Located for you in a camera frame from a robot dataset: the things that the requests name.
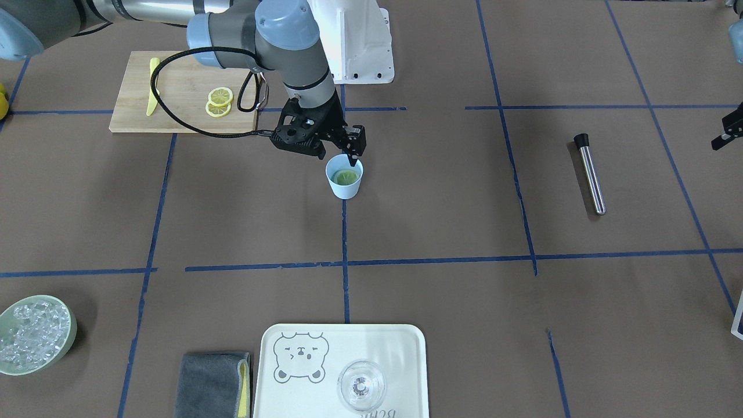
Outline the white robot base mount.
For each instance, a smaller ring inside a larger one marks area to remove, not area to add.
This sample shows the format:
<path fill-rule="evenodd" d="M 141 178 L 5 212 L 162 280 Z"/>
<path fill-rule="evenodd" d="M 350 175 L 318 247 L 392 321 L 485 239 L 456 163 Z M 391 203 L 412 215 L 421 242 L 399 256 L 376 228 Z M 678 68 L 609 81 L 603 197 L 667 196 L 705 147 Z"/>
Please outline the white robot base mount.
<path fill-rule="evenodd" d="M 395 79 L 387 9 L 377 1 L 310 1 L 336 85 L 387 84 Z"/>

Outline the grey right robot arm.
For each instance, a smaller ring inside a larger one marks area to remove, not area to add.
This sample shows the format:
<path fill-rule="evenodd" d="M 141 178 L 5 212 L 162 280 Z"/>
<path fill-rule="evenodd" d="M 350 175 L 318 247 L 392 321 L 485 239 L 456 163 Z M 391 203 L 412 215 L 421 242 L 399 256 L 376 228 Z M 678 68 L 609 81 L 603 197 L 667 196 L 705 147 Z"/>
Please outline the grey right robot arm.
<path fill-rule="evenodd" d="M 329 141 L 355 166 L 366 148 L 363 126 L 344 120 L 340 98 L 306 1 L 3 1 L 2 58 L 22 61 L 115 22 L 150 21 L 183 27 L 188 50 L 169 56 L 150 77 L 150 90 L 162 109 L 157 79 L 167 64 L 185 56 L 205 66 L 275 71 L 288 98 L 272 130 L 225 134 L 225 138 L 263 136 L 279 150 L 326 155 Z"/>

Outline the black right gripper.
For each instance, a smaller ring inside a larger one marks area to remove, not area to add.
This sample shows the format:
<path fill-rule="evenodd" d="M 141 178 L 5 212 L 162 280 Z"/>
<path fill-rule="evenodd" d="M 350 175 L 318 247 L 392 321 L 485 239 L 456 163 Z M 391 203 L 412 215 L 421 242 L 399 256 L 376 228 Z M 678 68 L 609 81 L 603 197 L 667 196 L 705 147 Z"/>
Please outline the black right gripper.
<path fill-rule="evenodd" d="M 271 143 L 279 150 L 324 159 L 324 141 L 341 150 L 355 167 L 366 150 L 366 130 L 361 125 L 347 126 L 338 96 L 313 108 L 302 107 L 297 98 L 290 98 L 282 108 Z"/>

